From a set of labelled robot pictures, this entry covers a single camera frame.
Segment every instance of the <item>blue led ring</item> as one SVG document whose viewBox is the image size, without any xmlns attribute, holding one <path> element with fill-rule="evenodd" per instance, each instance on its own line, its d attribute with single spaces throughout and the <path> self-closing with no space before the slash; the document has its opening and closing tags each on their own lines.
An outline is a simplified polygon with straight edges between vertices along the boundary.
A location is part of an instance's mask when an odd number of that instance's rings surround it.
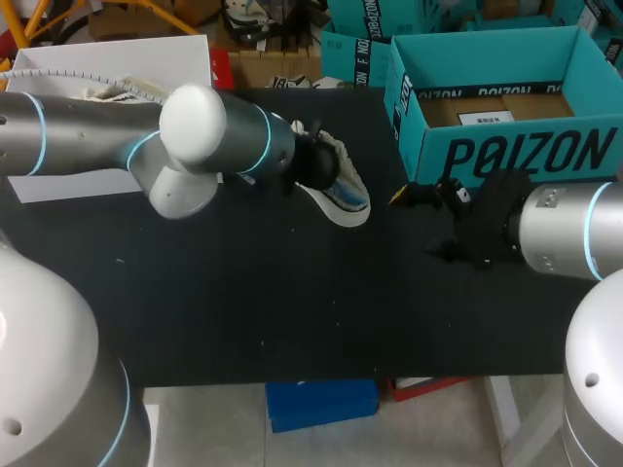
<svg viewBox="0 0 623 467">
<path fill-rule="evenodd" d="M 124 432 L 126 431 L 126 425 L 128 424 L 128 416 L 129 416 L 129 380 L 128 380 L 128 372 L 126 372 L 126 367 L 124 367 L 123 362 L 119 362 L 121 365 L 121 369 L 124 371 L 124 377 L 126 380 L 126 411 L 124 412 L 124 418 L 121 421 L 121 425 L 119 427 L 119 431 L 117 432 L 117 436 L 113 441 L 113 444 L 110 445 L 108 452 L 102 457 L 101 461 L 97 464 L 97 467 L 104 467 L 110 458 L 113 456 L 113 453 L 117 449 L 119 442 L 121 441 L 122 436 L 124 436 Z"/>
<path fill-rule="evenodd" d="M 136 153 L 138 152 L 140 147 L 143 144 L 145 144 L 147 141 L 152 139 L 154 136 L 156 136 L 157 134 L 160 134 L 160 132 L 159 131 L 154 131 L 153 133 L 149 133 L 147 136 L 145 136 L 144 138 L 140 139 L 139 141 L 136 142 L 136 144 L 134 144 L 132 149 L 129 151 L 128 158 L 126 159 L 126 169 L 128 170 L 128 172 L 129 172 L 129 165 L 131 164 L 132 159 L 134 159 L 134 156 L 136 155 Z"/>
<path fill-rule="evenodd" d="M 48 135 L 46 132 L 46 119 L 43 116 L 43 107 L 41 106 L 41 102 L 39 102 L 36 98 L 30 95 L 28 92 L 22 92 L 23 95 L 28 97 L 32 104 L 35 106 L 35 110 L 37 111 L 37 115 L 39 116 L 39 123 L 41 124 L 41 149 L 39 150 L 39 159 L 35 166 L 27 173 L 27 176 L 34 175 L 41 168 L 43 164 L 43 160 L 46 158 L 46 148 L 48 147 Z"/>
<path fill-rule="evenodd" d="M 262 157 L 260 158 L 260 160 L 258 160 L 257 162 L 255 162 L 253 164 L 253 166 L 243 172 L 238 172 L 238 174 L 242 174 L 242 173 L 248 173 L 248 172 L 252 172 L 253 170 L 255 170 L 257 167 L 260 166 L 260 164 L 264 161 L 264 159 L 266 158 L 266 156 L 269 154 L 269 151 L 271 150 L 271 140 L 273 139 L 273 135 L 271 132 L 271 123 L 269 122 L 269 116 L 266 115 L 266 112 L 264 112 L 264 110 L 262 110 L 258 105 L 255 105 L 255 107 L 257 108 L 257 110 L 259 110 L 262 115 L 264 116 L 264 120 L 266 121 L 266 132 L 268 134 L 268 139 L 266 140 L 266 148 L 264 148 L 264 154 L 262 154 Z"/>
<path fill-rule="evenodd" d="M 588 269 L 591 270 L 597 280 L 604 279 L 598 273 L 595 262 L 593 261 L 593 255 L 591 255 L 591 220 L 593 218 L 593 211 L 595 210 L 597 200 L 600 198 L 600 195 L 608 187 L 608 185 L 611 184 L 612 182 L 604 183 L 595 191 L 595 193 L 593 194 L 593 198 L 588 205 L 588 210 L 586 211 L 586 219 L 584 220 L 584 256 L 586 257 L 586 264 L 588 265 Z"/>
</svg>

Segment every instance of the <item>red box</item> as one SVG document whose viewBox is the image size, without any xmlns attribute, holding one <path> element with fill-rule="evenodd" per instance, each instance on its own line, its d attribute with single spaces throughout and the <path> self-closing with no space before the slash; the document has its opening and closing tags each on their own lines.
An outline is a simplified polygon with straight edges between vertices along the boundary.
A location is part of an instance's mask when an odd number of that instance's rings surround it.
<svg viewBox="0 0 623 467">
<path fill-rule="evenodd" d="M 405 387 L 404 389 L 396 389 L 395 382 L 393 379 L 387 380 L 387 387 L 391 392 L 391 395 L 396 400 L 396 402 L 406 401 L 407 399 L 412 399 L 414 397 L 421 396 L 422 394 L 427 394 L 429 392 L 436 391 L 438 389 L 443 389 L 444 387 L 452 386 L 454 384 L 458 384 L 463 381 L 467 381 L 471 379 L 470 377 L 433 377 L 428 381 L 421 382 L 420 384 L 415 384 L 410 387 Z"/>
</svg>

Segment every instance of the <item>teal cardboard box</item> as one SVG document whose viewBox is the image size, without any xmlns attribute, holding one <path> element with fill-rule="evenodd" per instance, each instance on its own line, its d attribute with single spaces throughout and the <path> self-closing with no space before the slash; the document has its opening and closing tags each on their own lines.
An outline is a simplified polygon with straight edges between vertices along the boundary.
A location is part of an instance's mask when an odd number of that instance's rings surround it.
<svg viewBox="0 0 623 467">
<path fill-rule="evenodd" d="M 593 34 L 602 21 L 601 0 L 557 0 L 551 19 L 555 26 L 580 26 Z"/>
<path fill-rule="evenodd" d="M 531 27 L 553 26 L 552 21 L 546 15 L 535 15 L 531 17 L 516 17 L 505 19 L 484 20 L 480 13 L 477 13 L 473 21 L 468 21 L 462 28 L 464 31 L 493 31 L 495 29 L 524 29 Z"/>
<path fill-rule="evenodd" d="M 467 110 L 434 125 L 422 109 L 442 104 Z M 480 104 L 506 113 L 473 119 Z M 385 109 L 422 184 L 477 187 L 505 167 L 534 182 L 608 178 L 623 160 L 623 80 L 576 26 L 395 37 Z"/>
<path fill-rule="evenodd" d="M 615 32 L 605 26 L 599 26 L 593 33 L 593 40 L 604 53 L 605 59 L 617 70 L 623 70 L 623 30 Z"/>
<path fill-rule="evenodd" d="M 394 35 L 440 32 L 439 0 L 329 0 L 339 34 L 389 41 Z"/>
<path fill-rule="evenodd" d="M 389 64 L 389 44 L 337 34 L 329 22 L 322 31 L 322 76 L 383 88 Z"/>
</svg>

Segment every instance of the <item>open box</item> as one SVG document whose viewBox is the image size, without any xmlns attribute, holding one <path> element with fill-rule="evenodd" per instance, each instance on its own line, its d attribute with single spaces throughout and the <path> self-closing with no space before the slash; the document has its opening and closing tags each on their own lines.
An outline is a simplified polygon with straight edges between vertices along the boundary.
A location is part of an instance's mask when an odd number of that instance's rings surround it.
<svg viewBox="0 0 623 467">
<path fill-rule="evenodd" d="M 93 73 L 110 79 L 134 76 L 164 90 L 174 90 L 186 83 L 204 86 L 210 86 L 212 83 L 205 36 L 21 49 L 13 69 L 67 69 Z M 106 86 L 79 78 L 44 75 L 12 79 L 9 81 L 7 91 L 75 97 L 79 96 L 84 88 L 103 90 Z M 65 176 L 9 177 L 9 180 L 21 202 L 140 191 L 131 174 L 120 169 Z"/>
<path fill-rule="evenodd" d="M 395 37 L 385 109 L 422 184 L 609 178 L 623 161 L 623 80 L 577 26 Z"/>
</svg>

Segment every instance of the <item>white box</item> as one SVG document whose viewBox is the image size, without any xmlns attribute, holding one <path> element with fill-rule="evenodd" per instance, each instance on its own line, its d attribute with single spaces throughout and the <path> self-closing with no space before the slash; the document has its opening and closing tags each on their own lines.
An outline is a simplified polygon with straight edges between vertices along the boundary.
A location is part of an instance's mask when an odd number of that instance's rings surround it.
<svg viewBox="0 0 623 467">
<path fill-rule="evenodd" d="M 210 86 L 209 51 L 205 36 L 180 36 L 132 41 L 41 47 L 19 51 L 14 70 L 67 69 L 119 79 L 131 75 L 165 89 L 186 83 Z M 77 96 L 83 88 L 104 85 L 78 78 L 15 78 L 7 91 Z M 67 176 L 10 177 L 21 202 L 82 198 L 140 191 L 133 177 L 117 169 Z"/>
</svg>

